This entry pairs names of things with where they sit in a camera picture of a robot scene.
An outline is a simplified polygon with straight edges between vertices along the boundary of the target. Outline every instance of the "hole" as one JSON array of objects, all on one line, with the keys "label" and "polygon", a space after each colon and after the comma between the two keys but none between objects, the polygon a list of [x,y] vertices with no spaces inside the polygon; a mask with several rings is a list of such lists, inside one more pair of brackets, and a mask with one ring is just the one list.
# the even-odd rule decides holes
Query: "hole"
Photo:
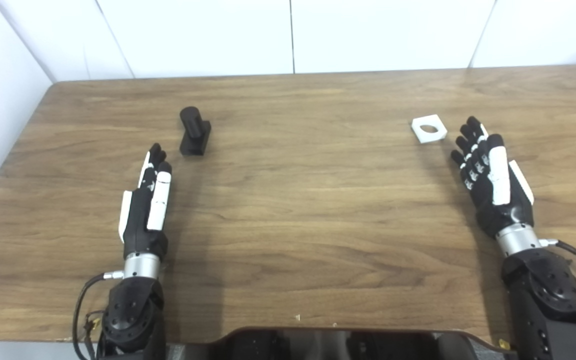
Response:
[{"label": "hole", "polygon": [[421,130],[429,134],[434,134],[439,131],[436,127],[432,125],[421,125],[419,128],[421,128]]}]

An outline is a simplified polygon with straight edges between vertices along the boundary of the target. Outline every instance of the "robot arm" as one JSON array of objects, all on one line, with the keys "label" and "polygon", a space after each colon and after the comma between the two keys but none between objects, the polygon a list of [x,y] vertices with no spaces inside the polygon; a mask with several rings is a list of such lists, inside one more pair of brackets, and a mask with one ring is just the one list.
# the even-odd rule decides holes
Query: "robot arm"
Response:
[{"label": "robot arm", "polygon": [[516,162],[508,162],[498,134],[473,116],[453,151],[461,180],[476,208],[477,224],[499,244],[502,279],[521,360],[576,360],[576,278],[568,262],[546,250],[533,226],[533,192]]},{"label": "robot arm", "polygon": [[77,301],[73,321],[73,344],[82,298],[99,280],[122,279],[110,290],[102,313],[102,333],[90,360],[164,360],[166,335],[163,319],[164,296],[158,281],[160,263],[168,251],[163,233],[172,168],[158,143],[146,153],[137,189],[125,191],[119,215],[119,237],[123,242],[123,271],[100,274],[86,283]]}]

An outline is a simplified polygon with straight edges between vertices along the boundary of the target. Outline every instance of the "white square with hole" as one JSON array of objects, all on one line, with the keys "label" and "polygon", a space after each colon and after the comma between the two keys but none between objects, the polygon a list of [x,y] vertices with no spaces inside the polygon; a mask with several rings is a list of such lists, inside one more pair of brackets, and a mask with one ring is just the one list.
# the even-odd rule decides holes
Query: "white square with hole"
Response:
[{"label": "white square with hole", "polygon": [[[436,131],[427,132],[421,128],[422,126],[430,126],[436,129]],[[446,135],[448,134],[446,126],[444,126],[444,123],[441,121],[441,119],[439,119],[437,114],[414,118],[412,120],[411,127],[412,131],[416,135],[416,138],[419,139],[421,144],[440,141],[441,139],[445,139]]]}]

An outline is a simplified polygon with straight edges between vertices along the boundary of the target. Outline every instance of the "wooden table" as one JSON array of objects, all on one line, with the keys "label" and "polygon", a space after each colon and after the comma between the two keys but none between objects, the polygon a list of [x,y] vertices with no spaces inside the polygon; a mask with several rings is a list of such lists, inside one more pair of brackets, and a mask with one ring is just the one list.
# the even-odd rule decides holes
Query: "wooden table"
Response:
[{"label": "wooden table", "polygon": [[[212,123],[204,157],[178,152],[190,105]],[[448,138],[421,145],[410,122],[430,114]],[[70,340],[83,283],[123,267],[122,191],[155,141],[173,166],[169,342],[244,327],[507,340],[501,251],[448,156],[470,115],[528,178],[537,234],[576,246],[576,66],[55,84],[0,170],[0,340]]]}]

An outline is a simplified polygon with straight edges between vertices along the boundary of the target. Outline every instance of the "black peg with base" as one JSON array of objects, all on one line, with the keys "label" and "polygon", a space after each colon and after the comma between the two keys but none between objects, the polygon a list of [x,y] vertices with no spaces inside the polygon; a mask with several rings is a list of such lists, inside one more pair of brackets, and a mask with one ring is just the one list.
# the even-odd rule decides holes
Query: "black peg with base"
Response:
[{"label": "black peg with base", "polygon": [[194,106],[184,107],[179,112],[179,117],[185,128],[181,145],[179,145],[181,155],[184,157],[203,156],[208,145],[208,137],[210,137],[210,121],[202,120],[199,109]]}]

